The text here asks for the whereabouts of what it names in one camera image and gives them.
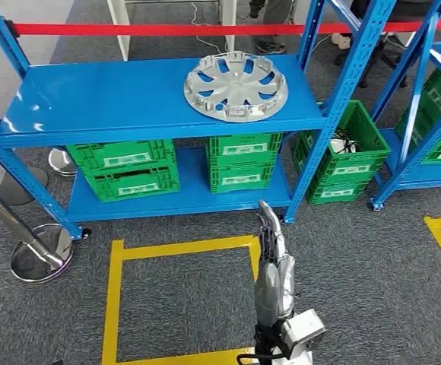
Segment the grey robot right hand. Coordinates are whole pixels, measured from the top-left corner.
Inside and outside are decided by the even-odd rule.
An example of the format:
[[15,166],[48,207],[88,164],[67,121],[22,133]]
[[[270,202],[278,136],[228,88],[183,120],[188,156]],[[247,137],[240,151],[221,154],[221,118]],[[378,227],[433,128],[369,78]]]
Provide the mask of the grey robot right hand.
[[279,217],[267,202],[258,202],[260,253],[254,288],[257,323],[271,327],[294,314],[295,260],[286,248]]

